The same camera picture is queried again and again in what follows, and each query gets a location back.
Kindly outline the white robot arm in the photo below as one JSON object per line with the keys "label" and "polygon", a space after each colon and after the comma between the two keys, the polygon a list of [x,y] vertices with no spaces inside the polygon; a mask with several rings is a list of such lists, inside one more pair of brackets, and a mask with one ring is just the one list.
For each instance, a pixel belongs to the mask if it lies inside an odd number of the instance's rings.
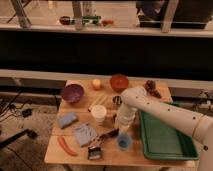
{"label": "white robot arm", "polygon": [[128,125],[137,110],[144,111],[188,135],[204,146],[213,146],[213,118],[202,113],[169,105],[147,96],[143,87],[128,88],[121,93],[122,104],[116,124]]}

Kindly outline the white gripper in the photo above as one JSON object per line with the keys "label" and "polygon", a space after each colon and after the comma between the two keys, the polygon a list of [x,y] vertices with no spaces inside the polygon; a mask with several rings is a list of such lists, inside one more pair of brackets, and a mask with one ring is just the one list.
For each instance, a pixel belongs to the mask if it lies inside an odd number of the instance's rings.
{"label": "white gripper", "polygon": [[122,104],[117,110],[115,125],[119,126],[119,134],[127,133],[129,125],[135,118],[136,108],[130,107],[126,104]]}

